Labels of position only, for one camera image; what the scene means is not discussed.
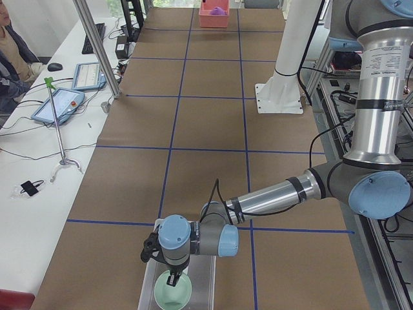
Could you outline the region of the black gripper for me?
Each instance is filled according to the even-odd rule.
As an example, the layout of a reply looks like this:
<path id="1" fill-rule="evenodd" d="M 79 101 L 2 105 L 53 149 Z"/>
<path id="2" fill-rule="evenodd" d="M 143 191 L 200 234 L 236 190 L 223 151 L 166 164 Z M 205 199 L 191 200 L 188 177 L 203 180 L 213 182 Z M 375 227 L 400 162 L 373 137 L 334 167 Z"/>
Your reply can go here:
<path id="1" fill-rule="evenodd" d="M 169 275 L 166 284 L 175 287 L 179 281 L 179 277 L 183 274 L 183 271 L 188 267 L 190 263 L 190 257 L 186 256 L 180 260 L 168 260 L 167 267 Z"/>

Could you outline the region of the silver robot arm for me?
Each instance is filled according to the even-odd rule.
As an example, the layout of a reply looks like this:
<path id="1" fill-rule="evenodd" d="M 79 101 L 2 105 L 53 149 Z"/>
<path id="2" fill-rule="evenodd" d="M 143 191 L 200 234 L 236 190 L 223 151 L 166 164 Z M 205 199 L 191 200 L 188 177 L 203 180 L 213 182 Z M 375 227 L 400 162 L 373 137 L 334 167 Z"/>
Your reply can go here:
<path id="1" fill-rule="evenodd" d="M 310 165 L 302 175 L 229 200 L 210 200 L 197 221 L 167 216 L 155 229 L 156 260 L 165 283 L 180 284 L 193 255 L 235 256 L 237 225 L 285 212 L 310 199 L 335 198 L 354 213 L 382 220 L 401 211 L 411 188 L 395 154 L 405 108 L 405 70 L 412 45 L 411 1 L 334 1 L 330 46 L 362 53 L 350 150 L 340 160 Z"/>

